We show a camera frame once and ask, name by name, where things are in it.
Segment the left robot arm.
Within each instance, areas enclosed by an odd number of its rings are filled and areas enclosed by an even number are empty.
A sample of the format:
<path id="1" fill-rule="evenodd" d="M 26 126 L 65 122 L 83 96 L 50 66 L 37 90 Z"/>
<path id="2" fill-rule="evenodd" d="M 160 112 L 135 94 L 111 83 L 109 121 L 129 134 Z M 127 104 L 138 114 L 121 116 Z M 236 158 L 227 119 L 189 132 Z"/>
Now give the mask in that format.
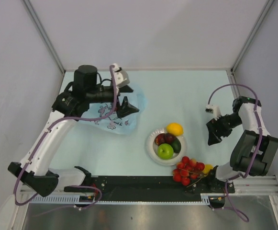
<path id="1" fill-rule="evenodd" d="M 8 171 L 17 178 L 14 193 L 19 183 L 42 197 L 59 186 L 75 186 L 82 192 L 90 189 L 87 170 L 74 167 L 55 173 L 49 166 L 62 140 L 78 121 L 99 122 L 111 114 L 124 118 L 139 112 L 127 97 L 119 100 L 121 93 L 133 92 L 127 72 L 118 64 L 110 65 L 109 71 L 108 86 L 103 85 L 105 80 L 95 66 L 81 65 L 74 71 L 73 80 L 56 97 L 48 121 L 33 147 L 20 162 L 11 162 L 8 166 Z"/>

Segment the dark green fake avocado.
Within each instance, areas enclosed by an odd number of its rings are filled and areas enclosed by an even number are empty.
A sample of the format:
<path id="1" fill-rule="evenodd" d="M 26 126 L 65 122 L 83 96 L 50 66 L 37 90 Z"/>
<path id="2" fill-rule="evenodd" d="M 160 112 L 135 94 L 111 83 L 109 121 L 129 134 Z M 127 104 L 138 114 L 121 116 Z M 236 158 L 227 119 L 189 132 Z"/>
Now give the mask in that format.
<path id="1" fill-rule="evenodd" d="M 176 138 L 174 141 L 172 141 L 170 145 L 173 148 L 173 151 L 175 153 L 177 153 L 177 154 L 180 153 L 180 151 L 181 151 L 181 143 L 180 143 L 178 138 Z"/>

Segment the green fake apple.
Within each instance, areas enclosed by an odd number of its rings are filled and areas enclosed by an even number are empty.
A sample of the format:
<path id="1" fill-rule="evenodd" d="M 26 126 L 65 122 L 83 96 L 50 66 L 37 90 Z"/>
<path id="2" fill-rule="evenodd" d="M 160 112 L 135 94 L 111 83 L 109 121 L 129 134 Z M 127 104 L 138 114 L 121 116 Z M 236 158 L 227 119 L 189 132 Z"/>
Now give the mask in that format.
<path id="1" fill-rule="evenodd" d="M 173 157 L 174 151 L 169 144 L 161 144 L 158 146 L 157 155 L 163 160 L 169 160 Z"/>

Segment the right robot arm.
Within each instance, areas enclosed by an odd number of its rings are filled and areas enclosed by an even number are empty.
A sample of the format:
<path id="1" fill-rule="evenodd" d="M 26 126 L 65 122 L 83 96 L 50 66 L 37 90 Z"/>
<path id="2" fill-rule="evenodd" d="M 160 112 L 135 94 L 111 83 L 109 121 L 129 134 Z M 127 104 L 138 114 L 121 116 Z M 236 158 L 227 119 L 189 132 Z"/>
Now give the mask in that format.
<path id="1" fill-rule="evenodd" d="M 259 100 L 239 96 L 233 101 L 233 112 L 221 115 L 217 105 L 208 104 L 205 111 L 213 114 L 207 124 L 208 145 L 218 144 L 228 137 L 237 126 L 244 131 L 234 147 L 228 163 L 216 166 L 214 176 L 206 180 L 211 192 L 223 188 L 223 182 L 243 176 L 265 176 L 278 150 L 278 138 L 267 131 Z"/>

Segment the yellow fake pear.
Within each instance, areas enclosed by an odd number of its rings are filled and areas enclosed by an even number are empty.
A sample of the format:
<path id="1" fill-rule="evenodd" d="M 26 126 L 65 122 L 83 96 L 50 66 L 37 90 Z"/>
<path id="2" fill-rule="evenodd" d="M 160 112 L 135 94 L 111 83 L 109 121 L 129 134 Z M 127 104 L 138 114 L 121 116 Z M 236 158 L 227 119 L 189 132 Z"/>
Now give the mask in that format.
<path id="1" fill-rule="evenodd" d="M 212 169 L 213 166 L 211 164 L 205 164 L 205 167 L 202 170 L 203 176 L 206 177 Z"/>

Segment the red fake strawberry bunch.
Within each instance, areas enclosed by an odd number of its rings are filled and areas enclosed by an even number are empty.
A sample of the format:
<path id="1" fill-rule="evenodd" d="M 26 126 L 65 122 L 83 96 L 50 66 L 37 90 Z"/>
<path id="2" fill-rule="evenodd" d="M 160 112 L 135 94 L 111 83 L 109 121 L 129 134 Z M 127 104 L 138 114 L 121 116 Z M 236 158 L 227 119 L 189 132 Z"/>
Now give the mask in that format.
<path id="1" fill-rule="evenodd" d="M 205 164 L 196 161 L 194 158 L 184 156 L 176 163 L 172 171 L 173 181 L 184 187 L 194 186 L 199 180 L 205 177 Z"/>

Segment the yellow fake lemon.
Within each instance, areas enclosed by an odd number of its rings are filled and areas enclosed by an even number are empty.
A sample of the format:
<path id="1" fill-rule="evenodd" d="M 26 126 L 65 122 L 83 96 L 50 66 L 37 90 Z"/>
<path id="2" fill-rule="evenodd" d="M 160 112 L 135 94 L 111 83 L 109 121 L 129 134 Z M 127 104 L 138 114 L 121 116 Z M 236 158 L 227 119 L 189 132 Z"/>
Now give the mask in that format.
<path id="1" fill-rule="evenodd" d="M 181 136 L 184 134 L 182 125 L 179 123 L 170 123 L 166 127 L 167 133 L 170 133 L 174 136 Z"/>

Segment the dark red fake fruit slice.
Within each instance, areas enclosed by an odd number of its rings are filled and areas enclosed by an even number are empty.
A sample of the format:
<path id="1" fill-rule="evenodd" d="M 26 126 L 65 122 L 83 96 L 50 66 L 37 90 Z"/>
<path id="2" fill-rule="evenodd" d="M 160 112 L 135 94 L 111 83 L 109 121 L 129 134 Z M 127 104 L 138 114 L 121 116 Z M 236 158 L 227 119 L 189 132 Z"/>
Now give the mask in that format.
<path id="1" fill-rule="evenodd" d="M 165 133 L 164 139 L 167 144 L 171 144 L 176 139 L 176 136 L 171 133 Z"/>

